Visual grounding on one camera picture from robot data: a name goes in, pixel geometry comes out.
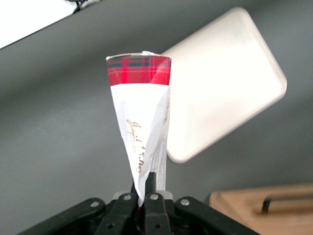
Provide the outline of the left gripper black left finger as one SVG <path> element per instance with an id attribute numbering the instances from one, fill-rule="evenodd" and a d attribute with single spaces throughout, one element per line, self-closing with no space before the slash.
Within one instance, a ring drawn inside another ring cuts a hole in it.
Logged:
<path id="1" fill-rule="evenodd" d="M 115 193 L 112 201 L 108 204 L 110 210 L 102 217 L 95 234 L 123 235 L 129 228 L 128 223 L 137 207 L 137 200 L 138 196 L 134 185 L 130 191 Z"/>

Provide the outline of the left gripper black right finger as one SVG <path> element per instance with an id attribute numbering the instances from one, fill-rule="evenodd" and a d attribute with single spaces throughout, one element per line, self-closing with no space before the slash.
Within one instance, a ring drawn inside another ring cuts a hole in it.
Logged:
<path id="1" fill-rule="evenodd" d="M 171 235 L 164 197 L 156 191 L 156 173 L 150 172 L 145 183 L 144 232 L 146 235 Z"/>

